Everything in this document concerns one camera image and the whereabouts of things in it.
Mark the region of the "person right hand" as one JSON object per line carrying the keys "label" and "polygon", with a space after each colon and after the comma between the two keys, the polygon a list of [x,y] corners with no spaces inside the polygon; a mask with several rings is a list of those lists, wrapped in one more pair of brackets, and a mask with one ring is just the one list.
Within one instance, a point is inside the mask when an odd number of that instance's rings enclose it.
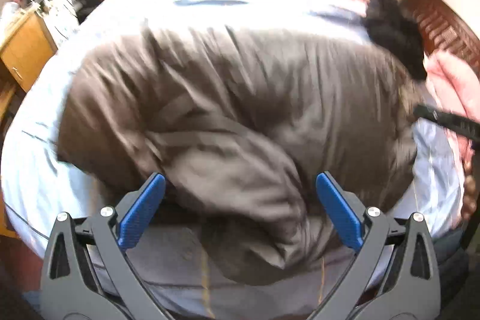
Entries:
{"label": "person right hand", "polygon": [[472,218],[473,213],[477,209],[477,199],[479,197],[479,191],[477,190],[476,179],[474,177],[477,157],[478,155],[475,154],[468,162],[464,162],[464,196],[460,212],[462,220],[464,222],[470,221],[470,218]]}

